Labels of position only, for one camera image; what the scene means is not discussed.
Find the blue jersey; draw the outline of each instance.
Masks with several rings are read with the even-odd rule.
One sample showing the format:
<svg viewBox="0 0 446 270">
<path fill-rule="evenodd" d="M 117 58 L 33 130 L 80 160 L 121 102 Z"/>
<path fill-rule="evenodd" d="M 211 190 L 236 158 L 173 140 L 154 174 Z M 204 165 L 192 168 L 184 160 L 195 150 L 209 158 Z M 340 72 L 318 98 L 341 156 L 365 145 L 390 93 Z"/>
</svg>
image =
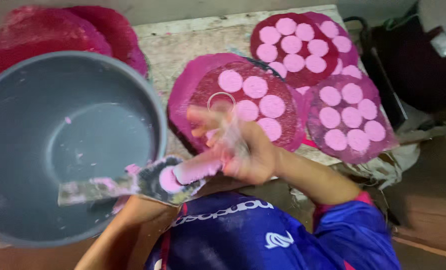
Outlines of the blue jersey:
<svg viewBox="0 0 446 270">
<path fill-rule="evenodd" d="M 184 205 L 146 269 L 400 269 L 376 207 L 350 201 L 318 215 L 310 234 L 298 220 L 255 197 L 202 197 Z"/>
</svg>

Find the wooden table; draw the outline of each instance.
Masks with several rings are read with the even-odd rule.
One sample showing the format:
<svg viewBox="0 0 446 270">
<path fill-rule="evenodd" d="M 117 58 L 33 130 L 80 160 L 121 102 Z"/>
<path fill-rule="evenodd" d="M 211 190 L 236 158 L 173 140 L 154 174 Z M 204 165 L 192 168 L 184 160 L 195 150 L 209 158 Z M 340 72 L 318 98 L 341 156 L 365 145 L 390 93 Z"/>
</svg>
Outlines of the wooden table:
<svg viewBox="0 0 446 270">
<path fill-rule="evenodd" d="M 283 13 L 318 12 L 325 14 L 346 29 L 335 5 L 324 5 L 278 11 L 260 11 L 207 17 L 182 21 L 143 24 L 134 27 L 139 46 L 151 64 L 151 78 L 166 107 L 174 81 L 186 64 L 200 55 L 219 52 L 237 52 L 251 56 L 250 35 L 255 25 L 271 15 Z M 359 68 L 364 70 L 359 60 Z M 190 158 L 182 143 L 168 129 L 167 153 Z M 302 144 L 298 155 L 325 165 L 340 163 L 317 148 Z"/>
</svg>

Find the metal ring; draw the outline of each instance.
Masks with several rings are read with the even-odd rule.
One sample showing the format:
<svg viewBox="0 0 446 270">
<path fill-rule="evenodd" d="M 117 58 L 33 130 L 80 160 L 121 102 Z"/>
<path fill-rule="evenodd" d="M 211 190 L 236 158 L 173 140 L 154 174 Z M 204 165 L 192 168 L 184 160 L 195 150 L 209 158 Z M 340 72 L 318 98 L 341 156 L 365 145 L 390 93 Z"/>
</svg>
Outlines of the metal ring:
<svg viewBox="0 0 446 270">
<path fill-rule="evenodd" d="M 209 97 L 209 99 L 208 99 L 208 103 L 207 103 L 208 111 L 211 110 L 211 109 L 210 109 L 210 106 L 209 106 L 211 100 L 212 100 L 215 96 L 217 96 L 217 95 L 227 95 L 227 96 L 229 96 L 229 97 L 231 98 L 231 100 L 233 101 L 233 108 L 231 109 L 231 111 L 234 110 L 234 108 L 235 108 L 235 106 L 236 106 L 236 101 L 234 100 L 234 97 L 233 97 L 232 95 L 226 93 L 226 92 L 218 92 L 218 93 L 214 93 L 213 95 L 211 95 L 211 96 Z"/>
</svg>

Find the pink disc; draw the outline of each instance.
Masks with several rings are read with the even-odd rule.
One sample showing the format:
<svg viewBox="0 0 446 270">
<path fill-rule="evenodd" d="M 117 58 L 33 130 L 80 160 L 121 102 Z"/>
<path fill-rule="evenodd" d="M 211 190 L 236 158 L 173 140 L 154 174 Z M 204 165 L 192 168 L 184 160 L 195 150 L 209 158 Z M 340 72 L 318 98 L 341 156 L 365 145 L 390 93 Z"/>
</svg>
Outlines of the pink disc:
<svg viewBox="0 0 446 270">
<path fill-rule="evenodd" d="M 258 118 L 258 106 L 253 101 L 242 100 L 236 105 L 236 114 L 241 120 L 254 121 Z"/>
<path fill-rule="evenodd" d="M 300 23 L 296 27 L 295 35 L 303 41 L 310 41 L 315 38 L 315 30 L 309 24 Z"/>
<path fill-rule="evenodd" d="M 349 65 L 343 68 L 342 70 L 342 74 L 343 75 L 350 75 L 352 77 L 355 77 L 357 79 L 361 79 L 361 70 L 354 66 L 354 65 Z"/>
<path fill-rule="evenodd" d="M 183 188 L 183 185 L 176 180 L 173 169 L 174 166 L 168 166 L 160 173 L 160 185 L 169 193 L 176 193 Z"/>
<path fill-rule="evenodd" d="M 338 27 L 335 25 L 333 21 L 324 21 L 322 25 L 320 25 L 320 30 L 325 34 L 325 36 L 333 39 L 339 33 Z"/>
<path fill-rule="evenodd" d="M 375 103 L 369 99 L 364 99 L 358 103 L 358 110 L 361 116 L 367 120 L 373 120 L 378 115 L 378 108 Z"/>
<path fill-rule="evenodd" d="M 342 111 L 342 120 L 347 127 L 357 128 L 361 125 L 361 114 L 355 107 L 346 107 Z"/>
<path fill-rule="evenodd" d="M 296 23 L 290 18 L 281 18 L 276 22 L 276 29 L 281 34 L 291 35 L 296 30 Z"/>
<path fill-rule="evenodd" d="M 352 129 L 346 134 L 348 145 L 353 150 L 366 151 L 370 146 L 370 139 L 368 135 L 361 129 Z"/>
<path fill-rule="evenodd" d="M 297 53 L 301 50 L 302 46 L 301 40 L 294 35 L 285 36 L 281 40 L 281 49 L 286 53 Z"/>
<path fill-rule="evenodd" d="M 298 54 L 287 54 L 283 58 L 283 65 L 289 72 L 298 72 L 305 67 L 305 59 Z"/>
<path fill-rule="evenodd" d="M 278 74 L 280 74 L 283 79 L 286 78 L 286 74 L 288 73 L 288 71 L 283 64 L 281 64 L 280 62 L 271 62 L 268 64 L 268 66 L 276 70 L 276 72 L 278 72 Z"/>
<path fill-rule="evenodd" d="M 310 55 L 306 58 L 306 66 L 313 73 L 322 73 L 326 69 L 326 61 L 317 55 Z"/>
<path fill-rule="evenodd" d="M 320 90 L 320 99 L 328 106 L 336 106 L 342 101 L 342 96 L 336 88 L 325 86 Z"/>
<path fill-rule="evenodd" d="M 340 124 L 340 113 L 332 107 L 324 107 L 320 111 L 320 121 L 326 128 L 335 128 Z"/>
<path fill-rule="evenodd" d="M 284 101 L 279 96 L 266 95 L 259 102 L 259 110 L 266 117 L 280 117 L 285 110 Z"/>
<path fill-rule="evenodd" d="M 270 63 L 276 59 L 278 51 L 276 50 L 276 46 L 263 43 L 256 49 L 256 55 L 263 62 Z"/>
<path fill-rule="evenodd" d="M 261 118 L 256 123 L 265 131 L 270 141 L 274 142 L 281 137 L 281 125 L 273 118 Z"/>
<path fill-rule="evenodd" d="M 345 150 L 347 146 L 345 134 L 339 129 L 332 129 L 325 134 L 325 144 L 336 151 Z"/>
<path fill-rule="evenodd" d="M 317 55 L 317 56 L 325 56 L 328 53 L 328 43 L 326 43 L 326 41 L 321 40 L 321 39 L 314 39 L 314 40 L 310 40 L 310 42 L 308 42 L 308 50 L 310 51 L 310 53 Z"/>
<path fill-rule="evenodd" d="M 243 83 L 243 92 L 252 99 L 262 98 L 267 91 L 268 84 L 263 78 L 250 76 Z"/>
<path fill-rule="evenodd" d="M 295 90 L 298 91 L 298 93 L 304 95 L 308 91 L 308 89 L 310 89 L 310 86 L 300 87 L 300 88 L 297 88 Z"/>
<path fill-rule="evenodd" d="M 342 88 L 342 96 L 346 102 L 350 104 L 357 104 L 363 99 L 363 91 L 358 85 L 348 83 Z"/>
<path fill-rule="evenodd" d="M 368 121 L 364 127 L 368 138 L 374 142 L 380 142 L 386 137 L 385 128 L 377 121 Z"/>
<path fill-rule="evenodd" d="M 259 39 L 266 44 L 273 45 L 280 40 L 281 34 L 271 26 L 263 27 L 259 31 Z"/>
<path fill-rule="evenodd" d="M 241 89 L 243 78 L 234 70 L 225 70 L 218 76 L 218 85 L 228 93 L 234 93 Z"/>
<path fill-rule="evenodd" d="M 336 46 L 339 52 L 349 52 L 351 50 L 351 40 L 346 36 L 336 36 L 333 39 L 333 44 Z"/>
<path fill-rule="evenodd" d="M 338 58 L 335 70 L 333 70 L 332 75 L 338 75 L 343 70 L 343 61 Z"/>
</svg>

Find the sleeve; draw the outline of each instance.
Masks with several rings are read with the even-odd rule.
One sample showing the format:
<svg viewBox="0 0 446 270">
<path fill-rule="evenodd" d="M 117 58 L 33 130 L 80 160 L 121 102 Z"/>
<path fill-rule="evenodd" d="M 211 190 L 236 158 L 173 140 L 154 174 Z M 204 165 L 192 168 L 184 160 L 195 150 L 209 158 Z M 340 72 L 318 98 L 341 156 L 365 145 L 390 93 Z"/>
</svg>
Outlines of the sleeve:
<svg viewBox="0 0 446 270">
<path fill-rule="evenodd" d="M 314 236 L 347 269 L 400 269 L 382 213 L 361 192 L 340 205 L 317 205 Z"/>
</svg>

